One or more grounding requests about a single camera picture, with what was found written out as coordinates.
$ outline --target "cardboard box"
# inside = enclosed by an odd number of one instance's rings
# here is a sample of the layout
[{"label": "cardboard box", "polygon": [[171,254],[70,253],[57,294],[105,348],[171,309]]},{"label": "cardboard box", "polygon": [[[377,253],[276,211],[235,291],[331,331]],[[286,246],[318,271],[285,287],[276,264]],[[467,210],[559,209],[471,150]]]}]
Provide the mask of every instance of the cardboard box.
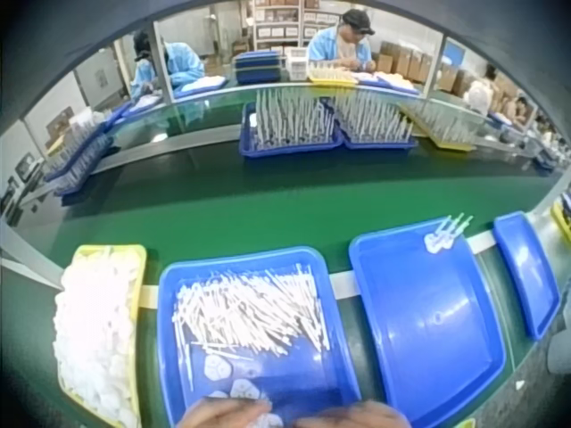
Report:
[{"label": "cardboard box", "polygon": [[315,22],[317,18],[318,16],[315,12],[305,12],[303,14],[303,22]]},{"label": "cardboard box", "polygon": [[461,98],[468,91],[474,80],[476,80],[476,76],[472,73],[466,70],[459,70],[452,86],[452,93]]},{"label": "cardboard box", "polygon": [[381,43],[381,50],[380,53],[383,55],[389,55],[392,56],[393,59],[396,57],[396,51],[398,49],[398,45],[396,45],[395,43],[391,43],[391,42],[383,42]]},{"label": "cardboard box", "polygon": [[400,74],[404,78],[409,75],[410,57],[412,50],[408,47],[398,46],[396,58],[393,58],[393,74]]},{"label": "cardboard box", "polygon": [[420,63],[420,71],[418,72],[418,82],[426,83],[431,65],[432,65],[432,56],[427,53],[423,53],[422,62]]},{"label": "cardboard box", "polygon": [[420,81],[420,67],[422,66],[422,52],[413,50],[410,52],[410,65],[407,76],[408,80],[413,82]]},{"label": "cardboard box", "polygon": [[315,36],[315,34],[318,32],[317,29],[314,29],[312,27],[304,27],[303,28],[303,36],[305,38],[312,38],[313,36]]},{"label": "cardboard box", "polygon": [[299,28],[297,27],[285,27],[285,36],[289,37],[298,37],[300,35]]},{"label": "cardboard box", "polygon": [[258,38],[270,38],[270,37],[271,37],[270,27],[258,28]]},{"label": "cardboard box", "polygon": [[393,68],[393,57],[391,55],[378,55],[377,71],[389,74]]},{"label": "cardboard box", "polygon": [[440,71],[442,76],[438,80],[438,88],[444,92],[450,92],[454,86],[458,69],[448,64],[440,64]]},{"label": "cardboard box", "polygon": [[305,0],[305,8],[306,9],[318,9],[319,8],[319,0]]},{"label": "cardboard box", "polygon": [[272,27],[271,29],[271,37],[272,38],[280,38],[286,35],[286,29],[284,27]]},{"label": "cardboard box", "polygon": [[498,89],[493,91],[492,104],[490,105],[490,110],[495,111],[496,113],[501,113],[504,104],[503,99],[504,99],[504,93],[502,90]]},{"label": "cardboard box", "polygon": [[329,15],[326,13],[318,13],[316,21],[320,24],[327,24],[329,23]]},{"label": "cardboard box", "polygon": [[498,76],[496,76],[496,79],[493,82],[510,98],[517,96],[519,88],[505,74],[498,73]]},{"label": "cardboard box", "polygon": [[232,56],[248,52],[248,44],[245,41],[237,40],[232,44]]}]

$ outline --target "blue tray with swabs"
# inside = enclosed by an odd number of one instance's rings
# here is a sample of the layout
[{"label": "blue tray with swabs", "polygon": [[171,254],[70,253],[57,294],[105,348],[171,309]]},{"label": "blue tray with swabs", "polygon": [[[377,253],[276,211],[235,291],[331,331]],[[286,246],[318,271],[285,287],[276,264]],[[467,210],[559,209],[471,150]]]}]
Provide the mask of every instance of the blue tray with swabs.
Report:
[{"label": "blue tray with swabs", "polygon": [[[267,351],[256,354],[236,347],[233,354],[239,359],[225,358],[232,366],[231,375],[212,381],[204,373],[206,353],[202,346],[191,344],[196,338],[186,325],[182,329],[182,340],[177,342],[172,318],[182,286],[195,283],[204,286],[229,275],[266,278],[267,272],[273,276],[295,275],[299,272],[298,266],[314,277],[330,349],[318,352],[305,335],[294,338],[292,346],[286,349],[288,355],[280,357]],[[215,391],[219,396],[229,394],[234,381],[239,379],[254,385],[257,392],[250,398],[270,400],[272,413],[281,417],[286,426],[299,417],[312,416],[330,407],[347,406],[360,399],[327,266],[312,248],[293,247],[168,266],[159,282],[157,330],[162,395],[171,426],[200,398]],[[184,357],[186,344],[189,360]]]},{"label": "blue tray with swabs", "polygon": [[349,255],[377,348],[387,403],[414,428],[440,425],[501,372],[498,319],[463,236],[428,252],[442,219],[355,238]]},{"label": "blue tray with swabs", "polygon": [[[326,103],[321,103],[321,105],[323,105],[327,116],[334,116],[333,108]],[[240,145],[238,146],[240,154],[247,158],[262,158],[278,154],[331,150],[343,144],[343,137],[334,120],[331,136],[328,136],[326,142],[306,142],[300,138],[297,142],[290,142],[288,140],[286,142],[287,145],[276,145],[276,147],[273,148],[257,150],[252,140],[257,127],[256,103],[247,103],[242,113],[242,129],[240,130]]]}]

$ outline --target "blue plastic tray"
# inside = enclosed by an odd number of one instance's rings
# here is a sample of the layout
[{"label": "blue plastic tray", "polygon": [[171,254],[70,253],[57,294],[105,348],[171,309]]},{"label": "blue plastic tray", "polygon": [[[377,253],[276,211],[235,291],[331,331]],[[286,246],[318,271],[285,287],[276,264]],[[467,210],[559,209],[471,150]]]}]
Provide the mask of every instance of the blue plastic tray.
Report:
[{"label": "blue plastic tray", "polygon": [[210,92],[210,91],[217,91],[219,90],[221,87],[223,87],[224,85],[226,85],[228,82],[227,78],[224,78],[224,80],[222,82],[220,82],[217,85],[211,85],[211,86],[204,86],[204,87],[198,87],[196,89],[190,89],[188,91],[182,91],[181,89],[184,86],[181,86],[179,89],[177,89],[174,93],[175,98],[182,98],[183,96],[189,96],[189,95],[198,95],[198,94],[203,94],[204,92]]},{"label": "blue plastic tray", "polygon": [[86,183],[89,176],[91,176],[91,173],[95,170],[95,167],[97,167],[97,165],[99,165],[99,161],[107,153],[107,150],[109,149],[109,147],[111,147],[111,145],[113,144],[113,141],[114,140],[112,137],[110,137],[110,136],[107,137],[107,142],[105,143],[104,148],[101,150],[100,154],[93,159],[91,165],[89,165],[89,168],[86,170],[83,177],[73,187],[69,187],[69,188],[63,189],[63,190],[55,190],[54,195],[55,196],[66,196],[68,194],[79,192],[79,190],[81,190],[81,187],[83,187],[83,184]]},{"label": "blue plastic tray", "polygon": [[383,87],[386,89],[393,89],[391,84],[383,79],[377,80],[359,80],[359,85],[361,86],[373,86],[373,87]]},{"label": "blue plastic tray", "polygon": [[[324,103],[325,108],[333,114],[333,109]],[[263,158],[266,156],[275,156],[278,154],[289,154],[298,152],[316,152],[319,150],[331,150],[343,144],[343,137],[339,127],[333,126],[331,142],[327,144],[303,144],[293,145],[291,147],[279,147],[269,150],[252,150],[250,141],[250,115],[256,112],[256,103],[247,103],[244,105],[242,113],[242,129],[240,130],[240,145],[238,149],[240,154],[247,158]]]},{"label": "blue plastic tray", "polygon": [[426,250],[424,236],[440,221],[362,235],[349,249],[387,402],[415,428],[436,426],[462,409],[506,361],[466,239],[438,254]]},{"label": "blue plastic tray", "polygon": [[417,89],[407,89],[405,87],[393,86],[389,82],[384,80],[383,78],[378,78],[378,81],[381,82],[381,84],[388,85],[388,86],[381,86],[381,87],[388,87],[389,89],[392,89],[393,91],[403,92],[404,94],[413,94],[413,95],[420,94],[420,92]]},{"label": "blue plastic tray", "polygon": [[352,150],[358,149],[376,149],[376,150],[389,150],[389,149],[400,149],[400,150],[410,150],[418,146],[417,138],[410,136],[407,143],[389,143],[389,142],[379,142],[379,143],[353,143],[349,135],[341,128],[343,134],[343,143],[346,147]]},{"label": "blue plastic tray", "polygon": [[236,70],[236,80],[240,85],[278,82],[280,79],[281,71],[279,67],[262,67]]},{"label": "blue plastic tray", "polygon": [[144,111],[149,111],[152,108],[154,108],[156,105],[158,105],[159,103],[162,103],[162,98],[158,98],[154,103],[152,104],[148,104],[143,108],[140,109],[136,109],[133,110],[132,108],[128,109],[127,111],[125,111],[122,115],[123,118],[131,118],[133,116],[136,116],[137,114],[143,113]]},{"label": "blue plastic tray", "polygon": [[117,109],[115,109],[113,111],[113,113],[111,114],[111,116],[109,117],[109,119],[107,119],[107,121],[105,122],[105,128],[103,129],[103,131],[109,132],[111,130],[111,128],[113,128],[113,125],[115,125],[115,122],[117,120],[119,120],[120,118],[122,118],[123,114],[125,114],[125,111],[130,109],[132,106],[133,106],[133,102],[127,101],[126,103],[121,105],[121,107],[118,107]]},{"label": "blue plastic tray", "polygon": [[279,56],[274,51],[252,51],[240,53],[234,59],[236,69],[251,67],[279,67]]},{"label": "blue plastic tray", "polygon": [[65,162],[65,164],[63,164],[63,166],[61,168],[59,168],[56,171],[52,171],[48,174],[46,174],[44,176],[44,181],[46,182],[50,182],[52,180],[55,180],[56,178],[61,177],[62,175],[66,174],[71,167],[73,167],[73,165],[75,164],[75,162],[78,160],[79,156],[81,156],[81,153],[83,153],[84,150],[86,150],[86,148],[93,143],[93,141],[99,137],[101,134],[104,133],[106,127],[106,123],[100,123],[97,128],[95,128],[95,130],[83,141],[83,143],[81,143],[79,145],[79,147],[77,148],[77,150],[70,156],[70,158],[68,159],[67,162]]},{"label": "blue plastic tray", "polygon": [[[229,360],[233,366],[231,377],[212,382],[203,373],[205,354],[202,348],[191,346],[194,390],[190,391],[185,362],[178,362],[171,321],[181,286],[207,280],[216,272],[251,274],[266,269],[278,273],[294,272],[296,263],[311,266],[323,306],[331,350],[318,354],[304,337],[296,339],[294,346],[288,349],[289,355],[281,358],[265,352],[256,356],[249,350],[241,349],[238,351],[240,355],[254,358],[254,361]],[[298,417],[314,415],[328,407],[346,406],[360,399],[327,266],[323,257],[312,248],[295,247],[168,266],[159,283],[157,329],[162,395],[171,425],[177,423],[185,409],[201,397],[213,391],[228,393],[236,378],[251,379],[272,401],[272,412],[280,415],[286,424]]]},{"label": "blue plastic tray", "polygon": [[542,244],[523,212],[496,218],[493,234],[516,283],[527,332],[539,341],[561,302]]}]

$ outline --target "cap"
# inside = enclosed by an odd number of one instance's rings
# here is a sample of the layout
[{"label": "cap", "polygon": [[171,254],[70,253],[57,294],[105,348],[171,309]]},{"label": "cap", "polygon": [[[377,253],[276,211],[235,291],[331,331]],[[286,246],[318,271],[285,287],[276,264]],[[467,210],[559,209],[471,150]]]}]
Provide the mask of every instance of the cap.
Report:
[{"label": "cap", "polygon": [[351,28],[361,34],[375,34],[371,29],[371,20],[364,11],[358,9],[350,9],[341,17],[345,24],[351,25]]}]

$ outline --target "worker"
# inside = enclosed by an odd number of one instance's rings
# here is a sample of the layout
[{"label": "worker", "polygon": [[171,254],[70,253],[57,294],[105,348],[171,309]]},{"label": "worker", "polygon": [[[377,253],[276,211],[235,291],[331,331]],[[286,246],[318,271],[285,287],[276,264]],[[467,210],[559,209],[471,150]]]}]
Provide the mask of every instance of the worker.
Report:
[{"label": "worker", "polygon": [[308,46],[311,62],[325,62],[352,71],[375,71],[371,48],[365,35],[375,34],[367,14],[351,9],[336,27],[322,29]]},{"label": "worker", "polygon": [[527,119],[525,114],[527,113],[527,100],[523,96],[515,96],[509,100],[502,110],[502,114],[511,120],[511,122],[517,127],[523,129]]},{"label": "worker", "polygon": [[464,93],[464,101],[471,110],[487,116],[492,106],[493,93],[498,90],[495,83],[493,83],[496,75],[496,68],[488,64],[484,77],[473,81],[470,88]]},{"label": "worker", "polygon": [[[205,398],[189,408],[177,428],[247,428],[271,404],[264,400]],[[365,401],[349,408],[335,408],[323,416],[294,422],[294,428],[410,428],[403,415],[385,404]]]},{"label": "worker", "polygon": [[[138,31],[133,37],[137,69],[131,82],[131,96],[138,98],[157,88],[157,75],[151,55],[149,36]],[[164,61],[167,64],[170,84],[173,89],[204,77],[204,65],[198,55],[186,43],[166,43],[162,40]]]}]

